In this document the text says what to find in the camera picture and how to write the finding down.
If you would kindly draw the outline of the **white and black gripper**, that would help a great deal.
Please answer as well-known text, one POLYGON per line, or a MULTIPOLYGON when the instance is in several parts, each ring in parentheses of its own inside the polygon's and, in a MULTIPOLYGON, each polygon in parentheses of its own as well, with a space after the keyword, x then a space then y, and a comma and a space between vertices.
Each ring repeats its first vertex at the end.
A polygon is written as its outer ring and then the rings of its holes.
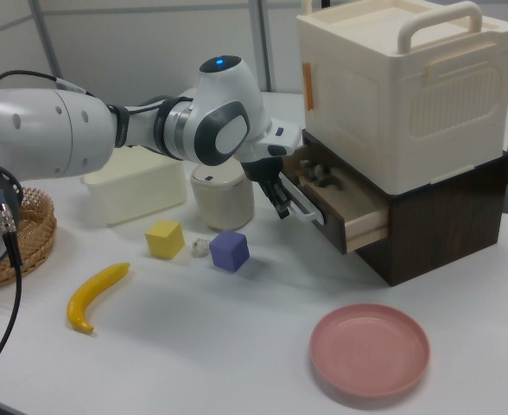
POLYGON ((240 145, 240 163, 246 177, 258 182, 280 219, 289 216, 290 199, 280 179, 283 158, 291 156, 302 137, 302 128, 290 122, 273 122, 264 134, 240 145))

